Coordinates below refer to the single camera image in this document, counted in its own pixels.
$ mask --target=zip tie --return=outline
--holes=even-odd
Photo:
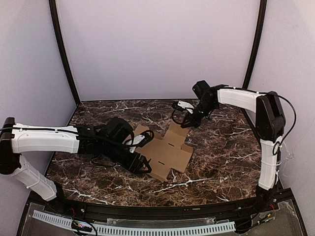
[[[277,162],[277,163],[276,163],[276,165],[269,164],[269,163],[264,162],[264,161],[261,161],[261,163],[263,163],[263,164],[265,164],[265,165],[267,165],[267,166],[279,166],[279,165],[281,165],[281,162],[280,162],[280,163],[279,163],[279,162]]]
[[[40,173],[39,173],[39,171],[37,171],[37,176],[38,176],[37,182],[31,184],[30,186],[26,186],[27,189],[32,188],[32,187],[34,187],[35,185],[39,184],[39,182],[40,182]]]

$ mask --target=black cable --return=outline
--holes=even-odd
[[[258,214],[259,214],[259,213],[255,214],[255,215],[254,215],[253,217],[251,217],[248,221],[245,221],[244,223],[238,225],[237,227],[240,227],[240,226],[242,226],[242,225],[245,225],[245,224],[247,224],[248,222],[254,220],[254,219],[258,216]]]
[[[172,120],[173,120],[176,124],[182,125],[183,122],[178,122],[178,121],[175,120],[175,118],[174,118],[175,112],[178,111],[178,110],[180,110],[180,109],[182,109],[182,108],[181,108],[181,107],[178,107],[178,108],[174,109],[173,112],[172,112],[171,118],[172,118]]]
[[[48,206],[51,210],[53,210],[55,213],[57,213],[57,214],[60,214],[60,215],[66,216],[66,217],[71,217],[71,218],[73,218],[73,219],[75,219],[75,220],[79,220],[79,221],[82,221],[82,222],[84,222],[84,223],[89,224],[89,225],[93,228],[93,230],[94,230],[94,232],[95,232],[95,236],[97,236],[97,234],[98,234],[98,233],[97,233],[97,230],[96,230],[95,226],[92,225],[90,222],[88,222],[88,221],[86,221],[86,220],[83,220],[83,219],[80,219],[80,218],[75,217],[75,216],[65,215],[64,213],[61,213],[61,212],[59,212],[59,211],[53,209],[53,207],[50,206],[48,203],[47,203],[47,206]]]

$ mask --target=cardboard flap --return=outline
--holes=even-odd
[[[181,148],[188,132],[189,129],[182,129],[180,125],[172,121],[168,127],[168,130],[166,131],[163,140],[177,148]]]
[[[187,146],[186,144],[182,144],[182,150],[189,152],[190,154],[192,154],[192,152],[193,152],[193,148],[190,146]]]
[[[146,126],[138,125],[135,136],[148,130]],[[137,147],[136,152],[144,155],[152,168],[150,176],[164,182],[171,168],[183,173],[189,163],[192,147],[184,144],[188,129],[171,122],[165,136],[155,132],[152,141],[143,147]]]

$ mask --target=wire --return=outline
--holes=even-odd
[[[53,209],[52,206],[50,206],[48,203],[47,203],[47,206],[48,206],[51,210],[53,210],[55,213],[57,213],[57,214],[60,214],[60,215],[66,216],[66,217],[72,217],[72,218],[75,219],[75,220],[78,220],[78,221],[82,221],[82,222],[84,222],[84,223],[87,223],[88,225],[90,225],[90,226],[93,228],[93,230],[94,230],[94,232],[95,232],[95,236],[98,235],[95,226],[94,226],[93,224],[91,224],[90,222],[88,222],[88,221],[86,221],[86,220],[83,220],[83,219],[80,219],[80,218],[75,217],[75,216],[68,216],[68,215],[65,215],[64,213],[61,213],[61,212],[59,212],[59,211]]]
[[[176,121],[175,118],[174,118],[175,112],[178,111],[178,110],[180,110],[180,109],[182,109],[182,108],[181,108],[181,107],[178,107],[178,108],[174,109],[173,112],[172,112],[171,117],[172,117],[172,120],[173,120],[176,124],[182,125],[183,122],[178,122],[178,121]]]
[[[273,96],[276,96],[276,97],[279,97],[279,98],[283,99],[284,101],[286,101],[286,102],[290,105],[290,107],[292,108],[293,113],[294,113],[293,125],[291,126],[291,128],[289,129],[289,131],[286,133],[286,135],[283,137],[283,139],[282,139],[281,142],[279,143],[277,152],[274,153],[274,150],[272,151],[272,154],[276,155],[276,154],[279,152],[280,147],[281,147],[282,143],[284,142],[284,140],[287,138],[287,136],[291,133],[292,129],[295,127],[295,124],[296,124],[296,111],[295,111],[295,108],[294,108],[294,106],[292,105],[292,103],[291,103],[289,100],[287,100],[285,97],[283,97],[283,96],[281,96],[281,95],[277,95],[277,94],[272,94],[272,95],[273,95]]]
[[[267,214],[264,218],[262,218],[261,220],[258,220],[256,224],[254,224],[254,225],[252,225],[252,226],[250,226],[250,227],[248,227],[248,228],[245,228],[245,229],[237,229],[237,231],[248,231],[248,230],[250,230],[250,229],[252,229],[252,228],[254,228],[254,227],[258,226],[258,225],[261,225],[261,224],[263,224],[263,223],[266,223],[266,222],[269,221],[268,218],[269,218],[270,216],[271,216],[271,214]],[[240,227],[240,226],[242,226],[242,225],[248,223],[249,221],[247,221],[247,222],[245,222],[245,223],[243,223],[243,224],[240,224],[238,227]]]
[[[271,208],[272,208],[272,210],[273,210],[272,213],[274,213],[274,215],[275,215],[275,217],[276,217],[276,216],[277,216],[277,213],[276,213],[276,209],[275,209],[274,205],[272,205],[272,203],[270,203],[269,206],[271,206]]]
[[[237,227],[240,227],[240,226],[242,226],[242,225],[245,225],[245,224],[247,224],[248,222],[250,222],[250,221],[254,220],[254,219],[258,216],[258,214],[259,214],[259,213],[255,214],[253,217],[251,217],[251,218],[250,218],[250,220],[245,221],[244,223],[242,223],[242,224],[238,225]]]

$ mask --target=cardboard box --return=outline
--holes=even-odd
[[[139,125],[135,136],[149,128]],[[171,170],[183,173],[192,155],[192,147],[184,144],[189,129],[182,129],[180,125],[171,122],[165,136],[155,132],[155,137],[144,147],[137,147],[136,152],[144,155],[150,163],[150,176],[164,182]]]

